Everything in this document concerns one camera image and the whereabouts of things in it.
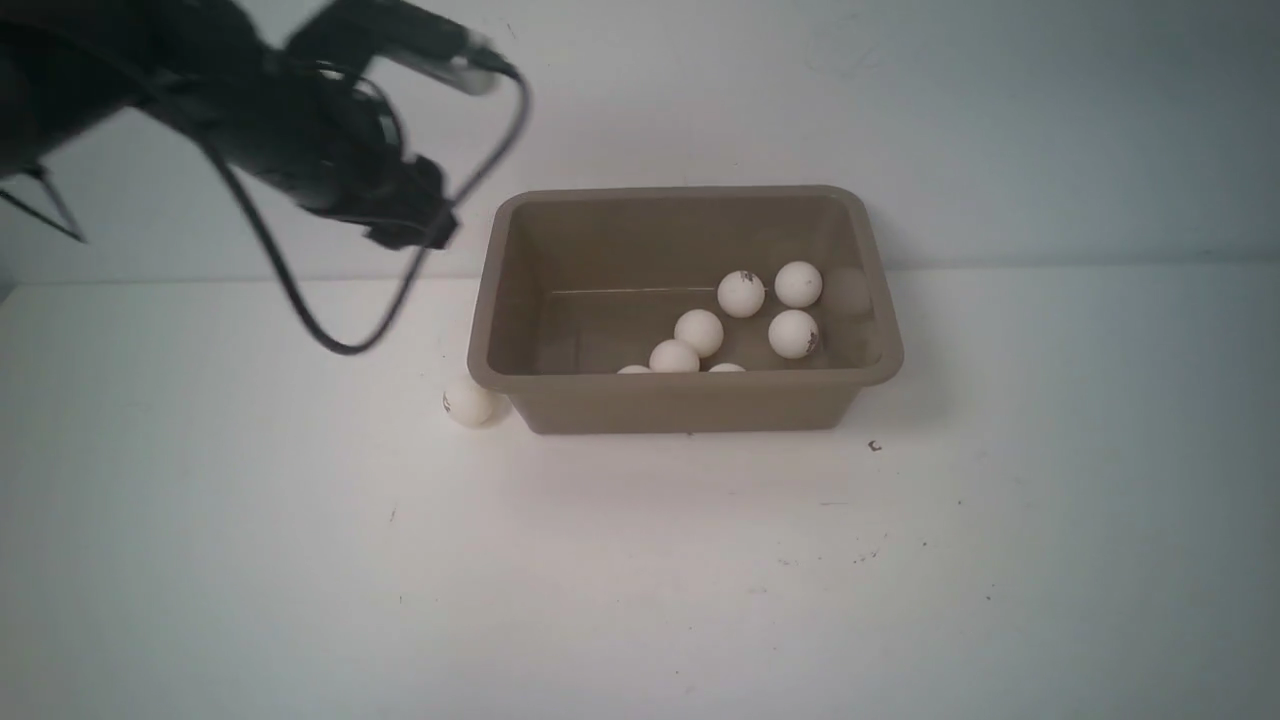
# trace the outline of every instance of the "white ball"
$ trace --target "white ball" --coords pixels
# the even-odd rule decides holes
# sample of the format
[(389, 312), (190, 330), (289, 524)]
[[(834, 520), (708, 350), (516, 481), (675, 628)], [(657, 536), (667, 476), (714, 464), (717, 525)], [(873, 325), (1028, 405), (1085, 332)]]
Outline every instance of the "white ball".
[(676, 340), (692, 347), (699, 357), (710, 357), (724, 342), (724, 325), (716, 313), (690, 310), (676, 322)]
[(764, 283), (746, 270), (730, 273), (716, 290), (716, 299), (730, 318), (750, 318), (764, 306)]
[(799, 360), (818, 348), (818, 323), (804, 310), (786, 310), (769, 323), (769, 345), (787, 360)]
[(470, 375), (463, 375), (444, 388), (444, 411), (460, 425), (479, 428), (497, 409), (498, 396), (477, 386)]
[(699, 365), (698, 352), (678, 340), (659, 343), (649, 355), (649, 369), (654, 373), (696, 373)]
[(773, 281), (773, 293), (787, 307), (808, 307), (822, 295), (822, 273), (803, 260), (787, 263)]

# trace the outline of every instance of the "plastic bin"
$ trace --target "plastic bin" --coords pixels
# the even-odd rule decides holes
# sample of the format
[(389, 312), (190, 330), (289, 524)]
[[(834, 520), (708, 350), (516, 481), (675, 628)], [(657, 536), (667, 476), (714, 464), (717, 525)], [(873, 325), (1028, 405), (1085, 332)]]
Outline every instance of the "plastic bin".
[[(728, 318), (716, 287), (733, 270), (772, 284), (782, 265), (823, 273), (808, 309), (818, 350), (783, 360), (768, 341), (781, 302)], [(618, 375), (648, 364), (685, 311), (724, 323), (704, 360), (746, 373)], [(863, 202), (836, 187), (527, 192), (494, 219), (471, 375), (507, 395), (535, 433), (805, 430), (837, 425), (864, 387), (902, 365), (902, 338)]]

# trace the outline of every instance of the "black wire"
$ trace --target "black wire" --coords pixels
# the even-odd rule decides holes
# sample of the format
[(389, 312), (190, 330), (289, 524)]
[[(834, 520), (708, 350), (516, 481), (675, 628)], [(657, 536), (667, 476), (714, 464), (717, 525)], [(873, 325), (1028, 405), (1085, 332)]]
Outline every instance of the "black wire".
[(37, 165), (35, 168), (26, 170), (24, 174), (33, 178), (36, 182), (40, 183), (42, 188), (45, 188), (45, 196), (49, 197), (49, 200), (54, 204), (54, 208), (58, 209), (58, 213), (63, 217), (63, 222), (67, 224), (63, 225), (58, 223), (49, 215), (41, 213), (40, 210), (36, 210), (31, 205), (27, 205), (27, 202), (24, 202), (20, 197), (13, 195), (6, 190), (0, 190), (0, 200), (4, 200), (5, 202), (13, 205), (18, 210), (22, 210), (27, 215), (40, 220), (41, 223), (45, 223), (46, 225), (65, 234), (67, 237), (74, 240), (76, 242), (82, 242), (88, 245), (88, 241), (84, 240), (84, 231), (82, 231), (79, 223), (76, 222), (76, 215), (72, 214), (70, 208), (68, 208), (67, 202), (63, 201), (63, 195), (58, 192), (58, 186), (54, 184), (54, 181), (49, 179), (49, 172), (44, 167)]
[[(347, 345), (339, 342), (333, 336), (326, 333), (324, 328), (320, 327), (320, 323), (316, 320), (315, 315), (311, 314), (311, 310), (310, 307), (307, 307), (306, 300), (302, 297), (302, 292), (298, 290), (298, 284), (293, 278), (293, 273), (289, 270), (289, 266), (284, 260), (284, 255), (280, 252), (280, 249), (275, 243), (275, 238), (271, 236), (271, 231), (266, 227), (266, 222), (262, 220), (262, 215), (259, 213), (257, 206), (253, 204), (253, 200), (248, 196), (248, 192), (244, 191), (244, 186), (241, 184), (239, 178), (236, 177), (236, 173), (227, 163), (227, 159), (223, 156), (221, 151), (214, 147), (214, 145), (205, 136), (204, 131), (200, 128), (198, 123), (196, 123), (191, 118), (191, 115), (188, 115), (187, 111), (168, 92), (165, 92), (155, 83), (152, 83), (142, 73), (142, 70), (133, 67), (133, 64), (131, 64), (129, 61), (123, 60), (109, 51), (95, 47), (93, 45), (84, 42), (72, 35), (68, 35), (58, 28), (46, 27), (40, 23), (32, 23), (28, 20), (12, 20), (3, 18), (0, 18), (0, 26), (10, 26), (22, 29), (41, 32), (59, 42), (63, 42), (76, 50), (79, 50), (81, 53), (84, 53), (86, 55), (99, 60), (104, 65), (108, 65), (109, 68), (119, 73), (122, 77), (128, 79), (131, 83), (137, 86), (140, 90), (146, 92), (148, 96), (151, 96), (156, 102), (163, 105), (166, 114), (169, 114), (173, 122), (179, 126), (183, 135), (188, 136), (192, 141), (195, 141), (195, 143), (200, 147), (201, 152), (204, 152), (205, 158), (210, 161), (210, 164), (214, 165), (214, 169), (218, 172), (219, 177), (221, 177), (223, 182), (227, 184), (227, 188), (230, 191), (232, 196), (236, 199), (236, 202), (239, 205), (241, 211), (244, 214), (244, 219), (248, 220), (250, 227), (253, 228), (253, 233), (257, 236), (257, 241), (262, 246), (262, 251), (266, 252), (266, 258), (271, 263), (271, 269), (275, 272), (276, 278), (280, 281), (280, 286), (284, 288), (284, 293), (288, 296), (289, 304), (293, 306), (293, 311), (298, 315), (298, 319), (302, 322), (303, 327), (306, 327), (307, 332), (311, 333), (311, 337), (314, 337), (316, 342), (323, 345), (330, 352), (351, 356), (367, 352), (370, 348), (378, 345), (379, 341), (383, 340), (383, 337), (387, 334), (387, 331), (390, 329), (392, 324), (396, 322), (396, 318), (399, 315), (399, 311), (403, 307), (404, 301), (408, 299), (408, 293), (413, 287), (413, 278), (417, 275), (419, 269), (421, 269), (422, 266), (422, 261), (426, 259), (426, 250), (428, 250), (426, 247), (419, 247), (415, 251), (413, 258), (412, 260), (410, 260), (408, 268), (404, 272), (404, 277), (401, 281), (401, 286), (396, 293), (396, 297), (387, 307), (387, 311), (384, 313), (381, 322), (374, 329), (374, 332), (362, 342), (356, 345)], [(490, 152), (489, 156), (480, 163), (475, 173), (472, 173), (472, 176), (465, 183), (462, 183), (462, 186), (458, 187), (458, 192), (453, 196), (452, 200), (449, 200), (440, 208), (439, 213), (436, 213), (435, 218), (433, 218), (430, 223), (428, 223), (425, 227), (417, 225), (416, 223), (407, 223), (407, 222), (402, 223), (419, 229), (420, 232), (422, 232), (425, 237), (435, 236), (436, 229), (444, 223), (445, 219), (448, 219), (452, 209), (461, 205), (467, 199), (467, 196), (471, 195), (471, 192), (476, 188), (476, 186), (480, 184), (480, 182), (484, 181), (484, 178), (490, 172), (493, 172), (493, 169), (498, 165), (498, 163), (502, 161), (502, 158), (511, 150), (512, 145), (516, 143), (516, 140), (520, 138), (521, 132), (524, 132), (525, 129), (525, 124), (527, 124), (529, 109), (531, 105), (531, 99), (530, 99), (531, 92), (529, 90), (529, 83), (525, 81), (524, 77), (521, 77), (520, 72), (513, 65), (507, 63), (499, 55), (490, 54), (485, 59), (489, 63), (488, 69), (503, 74), (511, 78), (511, 81), (516, 83), (516, 87), (520, 91), (520, 102), (516, 110), (516, 115), (512, 119), (512, 123), (508, 127), (507, 133), (503, 136), (502, 141), (498, 143), (494, 151)], [(426, 187), (425, 182), (422, 182), (421, 179), (417, 179), (417, 182), (422, 184), (425, 190), (434, 193), (431, 188)]]

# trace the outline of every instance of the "white wall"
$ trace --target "white wall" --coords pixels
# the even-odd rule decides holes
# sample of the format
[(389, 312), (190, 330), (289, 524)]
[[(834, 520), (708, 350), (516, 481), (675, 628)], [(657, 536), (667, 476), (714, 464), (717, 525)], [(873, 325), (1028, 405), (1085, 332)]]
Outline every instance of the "white wall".
[[(242, 0), (282, 40), (320, 0)], [(463, 213), (436, 274), (475, 274), (530, 188), (835, 183), (893, 266), (1280, 256), (1280, 9), (1266, 0), (431, 0), (538, 91), (531, 132)], [(453, 177), (507, 120), (379, 67), (416, 150)], [(52, 159), (92, 233), (13, 213), (19, 282), (260, 278), (261, 254), (186, 141), (125, 114)], [(307, 277), (403, 258), (261, 190)]]

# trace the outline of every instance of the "ball with brown marking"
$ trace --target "ball with brown marking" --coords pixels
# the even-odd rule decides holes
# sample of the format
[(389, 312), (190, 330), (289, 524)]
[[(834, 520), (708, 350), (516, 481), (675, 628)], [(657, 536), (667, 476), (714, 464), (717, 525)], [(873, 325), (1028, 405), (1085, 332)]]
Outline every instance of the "ball with brown marking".
[(444, 388), (444, 411), (465, 428), (484, 425), (497, 409), (498, 396), (476, 384), (471, 375), (463, 375)]
[(786, 310), (769, 323), (769, 346), (787, 360), (818, 350), (818, 323), (804, 310)]

